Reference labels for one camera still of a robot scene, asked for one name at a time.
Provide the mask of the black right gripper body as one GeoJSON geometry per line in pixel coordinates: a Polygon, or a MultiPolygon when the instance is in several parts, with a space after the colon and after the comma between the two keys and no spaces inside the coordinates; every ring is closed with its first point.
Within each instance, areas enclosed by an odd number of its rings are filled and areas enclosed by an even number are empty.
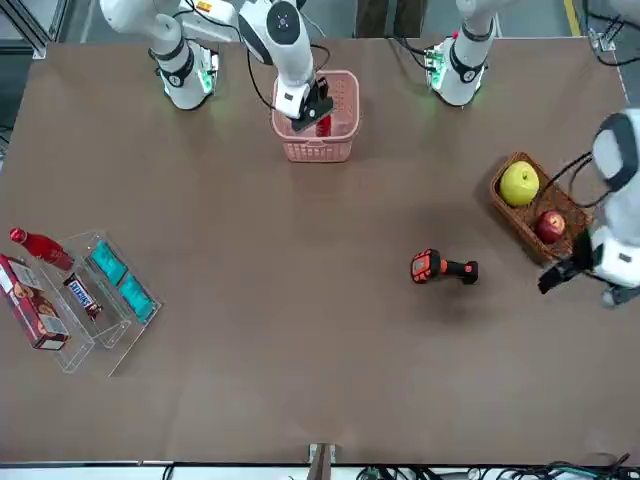
{"type": "Polygon", "coordinates": [[[329,83],[325,76],[316,79],[301,105],[300,116],[291,121],[294,132],[299,133],[327,117],[334,108],[329,96],[329,83]]]}

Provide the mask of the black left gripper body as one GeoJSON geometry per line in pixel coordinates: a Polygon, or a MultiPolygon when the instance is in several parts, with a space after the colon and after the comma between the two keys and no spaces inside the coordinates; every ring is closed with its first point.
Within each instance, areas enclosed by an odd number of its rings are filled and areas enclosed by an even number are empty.
{"type": "Polygon", "coordinates": [[[583,272],[592,270],[593,253],[588,229],[582,230],[574,238],[570,259],[576,271],[583,272]]]}

